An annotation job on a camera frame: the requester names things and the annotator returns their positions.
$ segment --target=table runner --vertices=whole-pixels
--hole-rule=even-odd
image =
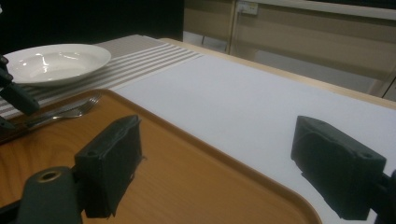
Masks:
[[[35,97],[40,105],[48,105],[88,90],[116,90],[146,76],[202,56],[200,53],[141,35],[111,40],[97,46],[108,49],[113,59],[91,76],[60,87],[23,86],[23,88]],[[4,99],[0,99],[0,115],[3,118],[9,119],[20,114],[20,111]]]

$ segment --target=silverware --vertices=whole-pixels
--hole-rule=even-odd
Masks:
[[[87,114],[99,102],[100,97],[101,94],[96,93],[94,96],[75,101],[44,114],[31,117],[25,121],[15,123],[14,126],[16,129],[1,133],[0,144],[28,133],[30,130],[52,123],[55,120],[79,118]]]
[[[38,117],[27,119],[23,124],[27,128],[36,128],[44,124],[53,122],[57,119],[73,119],[83,116],[99,102],[101,95],[96,93],[94,96],[85,98],[69,105],[64,105],[58,109],[51,110]]]

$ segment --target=wooden surface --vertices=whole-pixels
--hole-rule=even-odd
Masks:
[[[116,216],[84,223],[320,223],[299,195],[111,91],[82,118],[0,146],[0,206],[18,200],[35,172],[73,166],[74,155],[109,123],[132,114],[142,119],[145,159]]]
[[[313,78],[299,76],[299,75],[296,75],[296,74],[293,74],[293,73],[290,73],[290,72],[286,72],[286,71],[283,71],[283,70],[280,70],[280,69],[277,69],[277,68],[274,68],[274,67],[270,67],[270,66],[263,65],[263,64],[260,64],[260,63],[254,63],[254,62],[251,62],[251,61],[248,61],[248,60],[245,60],[245,59],[241,59],[241,58],[237,58],[237,57],[234,57],[234,56],[231,56],[231,55],[227,55],[227,54],[224,54],[224,53],[216,52],[216,51],[211,50],[211,49],[204,49],[204,48],[197,47],[197,46],[194,46],[194,45],[191,45],[191,44],[188,44],[188,43],[183,43],[183,42],[180,42],[180,41],[177,41],[177,40],[174,40],[174,39],[163,38],[163,39],[161,39],[161,41],[166,42],[166,43],[170,43],[170,44],[173,44],[173,45],[177,45],[177,46],[180,46],[180,47],[185,48],[185,49],[191,49],[191,50],[203,53],[203,54],[213,55],[213,56],[228,60],[230,62],[241,63],[243,65],[262,70],[264,72],[268,72],[268,73],[271,73],[271,74],[274,74],[274,75],[277,75],[277,76],[286,77],[286,78],[289,78],[289,79],[292,79],[292,80],[303,82],[304,84],[309,85],[309,86],[314,86],[314,87],[321,88],[321,89],[324,89],[324,90],[336,92],[338,94],[345,95],[345,96],[348,96],[348,97],[351,97],[351,98],[355,98],[355,99],[358,99],[358,100],[362,100],[362,101],[365,101],[365,102],[368,102],[368,103],[371,103],[371,104],[381,105],[381,106],[388,107],[388,108],[391,108],[391,109],[396,109],[396,102],[392,102],[390,100],[382,99],[382,98],[379,98],[379,97],[376,97],[376,96],[373,96],[373,95],[369,95],[369,94],[366,94],[366,93],[353,91],[353,90],[350,90],[350,89],[347,89],[347,88],[335,86],[333,84],[322,82],[322,81],[319,81],[319,80],[315,80]]]

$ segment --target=dark background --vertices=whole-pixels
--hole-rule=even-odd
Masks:
[[[184,0],[0,0],[0,54],[127,35],[182,40]]]

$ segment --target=white plate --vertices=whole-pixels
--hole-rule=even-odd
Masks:
[[[5,55],[14,82],[59,86],[79,81],[106,65],[111,54],[93,45],[62,44],[23,49]]]

